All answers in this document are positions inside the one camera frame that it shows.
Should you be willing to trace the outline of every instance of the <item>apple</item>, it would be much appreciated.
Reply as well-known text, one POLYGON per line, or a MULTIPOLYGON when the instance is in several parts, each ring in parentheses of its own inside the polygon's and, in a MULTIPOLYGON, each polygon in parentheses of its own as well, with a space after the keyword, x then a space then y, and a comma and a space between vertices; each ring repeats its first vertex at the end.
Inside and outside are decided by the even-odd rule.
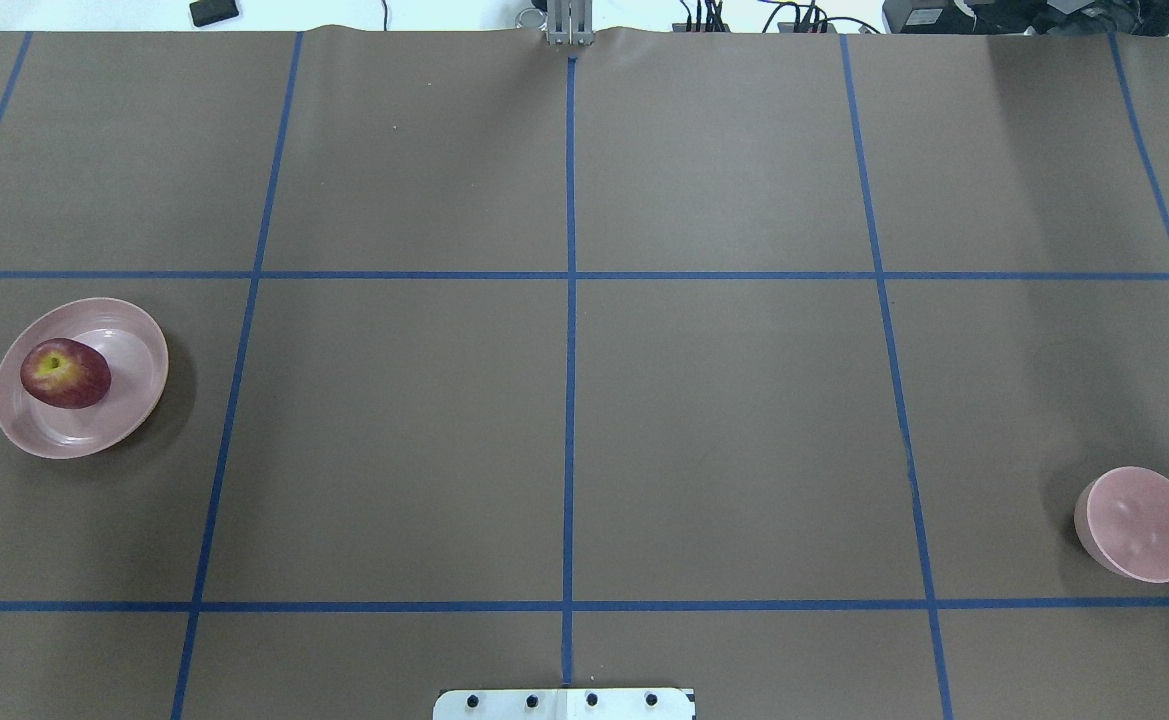
POLYGON ((79 410, 95 406, 113 383, 108 360, 95 347, 54 337, 37 342, 20 364, 20 383, 47 406, 79 410))

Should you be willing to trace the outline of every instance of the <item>pink bowl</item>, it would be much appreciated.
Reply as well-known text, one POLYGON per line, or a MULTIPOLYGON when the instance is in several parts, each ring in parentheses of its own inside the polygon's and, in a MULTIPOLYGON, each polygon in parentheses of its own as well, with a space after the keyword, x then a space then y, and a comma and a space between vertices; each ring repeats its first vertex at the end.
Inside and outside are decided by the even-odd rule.
POLYGON ((1077 498, 1077 535, 1123 579, 1169 583, 1169 480, 1144 468, 1100 475, 1077 498))

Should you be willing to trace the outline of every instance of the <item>gray table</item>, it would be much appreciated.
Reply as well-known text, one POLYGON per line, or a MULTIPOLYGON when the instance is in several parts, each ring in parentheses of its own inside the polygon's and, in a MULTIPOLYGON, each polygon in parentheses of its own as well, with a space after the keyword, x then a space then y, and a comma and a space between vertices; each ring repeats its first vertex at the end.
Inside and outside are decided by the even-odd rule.
POLYGON ((0 719, 1169 716, 1070 527, 1169 475, 1169 41, 569 53, 0 35, 0 356, 172 355, 112 450, 0 432, 0 719))

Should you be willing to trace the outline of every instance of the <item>white sticker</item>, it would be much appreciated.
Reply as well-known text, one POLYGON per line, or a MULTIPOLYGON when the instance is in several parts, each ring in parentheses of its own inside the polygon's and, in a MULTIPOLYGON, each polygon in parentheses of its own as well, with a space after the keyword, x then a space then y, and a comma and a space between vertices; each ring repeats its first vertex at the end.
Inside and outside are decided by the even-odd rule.
POLYGON ((908 19, 904 20, 905 26, 933 26, 940 22, 940 14, 945 13, 945 8, 932 8, 929 11, 913 11, 908 14, 908 19))

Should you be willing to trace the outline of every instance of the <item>metal bracket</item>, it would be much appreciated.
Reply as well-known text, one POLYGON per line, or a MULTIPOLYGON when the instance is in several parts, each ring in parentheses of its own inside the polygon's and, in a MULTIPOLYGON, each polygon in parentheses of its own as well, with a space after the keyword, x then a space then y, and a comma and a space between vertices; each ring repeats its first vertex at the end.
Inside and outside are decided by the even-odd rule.
POLYGON ((549 46, 593 46, 593 0, 548 0, 549 46))
POLYGON ((526 688, 450 691, 433 720, 696 720, 687 688, 526 688))

